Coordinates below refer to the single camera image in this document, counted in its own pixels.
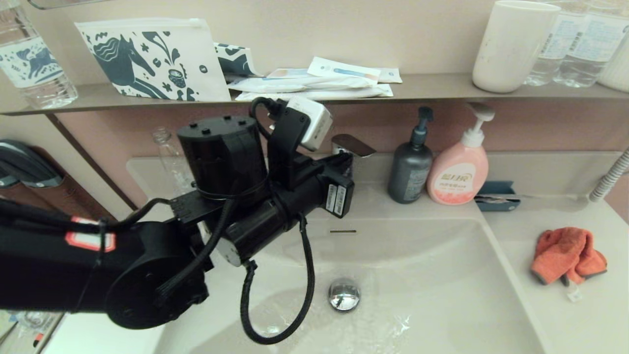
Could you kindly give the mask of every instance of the white sink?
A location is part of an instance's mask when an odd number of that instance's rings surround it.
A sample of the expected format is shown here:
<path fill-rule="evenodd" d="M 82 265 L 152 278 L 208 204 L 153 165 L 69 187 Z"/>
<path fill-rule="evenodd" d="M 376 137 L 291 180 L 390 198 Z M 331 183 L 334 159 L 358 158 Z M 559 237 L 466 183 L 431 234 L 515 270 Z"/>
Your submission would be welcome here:
<path fill-rule="evenodd" d="M 322 211 L 308 219 L 316 290 L 290 338 L 262 346 L 245 336 L 239 315 L 245 271 L 213 254 L 210 297 L 166 326 L 155 353 L 549 353 L 474 205 L 444 207 L 425 197 L 397 205 L 381 186 L 362 185 L 344 219 Z M 251 318 L 258 332 L 271 336 L 292 322 L 305 293 L 297 228 L 254 259 Z M 327 301 L 328 286 L 339 277 L 353 278 L 361 289 L 360 304 L 349 313 L 335 312 Z"/>

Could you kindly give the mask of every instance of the pump dispenser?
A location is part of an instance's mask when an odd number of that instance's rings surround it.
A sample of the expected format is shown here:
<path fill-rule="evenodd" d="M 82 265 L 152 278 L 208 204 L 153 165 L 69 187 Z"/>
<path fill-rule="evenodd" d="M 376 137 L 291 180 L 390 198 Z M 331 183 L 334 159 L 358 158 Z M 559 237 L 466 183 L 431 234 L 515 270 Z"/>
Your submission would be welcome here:
<path fill-rule="evenodd" d="M 402 204 L 419 199 L 433 161 L 432 151 L 424 145 L 428 133 L 426 124 L 433 120 L 432 109 L 420 107 L 419 118 L 410 141 L 396 149 L 391 166 L 387 190 L 393 200 Z"/>
<path fill-rule="evenodd" d="M 472 199 L 487 179 L 489 162 L 482 147 L 485 135 L 484 122 L 491 121 L 496 111 L 482 103 L 466 103 L 477 121 L 467 129 L 461 141 L 443 151 L 428 175 L 427 190 L 430 198 L 445 205 L 465 204 Z"/>

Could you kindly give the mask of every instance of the faucet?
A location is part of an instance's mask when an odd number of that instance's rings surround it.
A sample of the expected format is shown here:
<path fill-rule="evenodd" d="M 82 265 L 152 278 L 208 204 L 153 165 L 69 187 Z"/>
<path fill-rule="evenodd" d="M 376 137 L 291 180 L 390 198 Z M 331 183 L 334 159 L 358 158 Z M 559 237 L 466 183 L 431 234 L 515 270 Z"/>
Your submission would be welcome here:
<path fill-rule="evenodd" d="M 353 157 L 369 157 L 373 155 L 376 150 L 365 144 L 364 142 L 356 139 L 349 134 L 337 134 L 332 137 L 332 154 L 337 155 L 342 152 L 347 152 L 352 155 L 352 162 L 350 167 L 345 170 L 343 175 L 348 178 L 353 178 Z"/>

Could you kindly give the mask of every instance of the orange cloth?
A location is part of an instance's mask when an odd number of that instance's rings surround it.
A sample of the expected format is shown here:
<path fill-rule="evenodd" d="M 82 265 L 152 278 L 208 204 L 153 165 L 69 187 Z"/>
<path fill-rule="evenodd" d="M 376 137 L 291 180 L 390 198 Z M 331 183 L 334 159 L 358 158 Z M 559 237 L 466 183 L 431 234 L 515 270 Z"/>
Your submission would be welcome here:
<path fill-rule="evenodd" d="M 577 284 L 607 271 L 607 260 L 594 249 L 592 232 L 576 227 L 545 231 L 537 240 L 531 272 L 544 285 L 561 276 Z"/>

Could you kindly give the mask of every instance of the sink drain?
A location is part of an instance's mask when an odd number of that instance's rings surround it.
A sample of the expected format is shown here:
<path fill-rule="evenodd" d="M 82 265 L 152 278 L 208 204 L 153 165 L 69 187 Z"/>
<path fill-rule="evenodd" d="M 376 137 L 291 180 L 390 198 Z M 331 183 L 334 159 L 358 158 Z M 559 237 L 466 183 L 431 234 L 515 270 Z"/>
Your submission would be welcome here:
<path fill-rule="evenodd" d="M 360 302 L 360 289 L 351 279 L 336 279 L 328 290 L 328 301 L 334 310 L 340 312 L 351 311 Z"/>

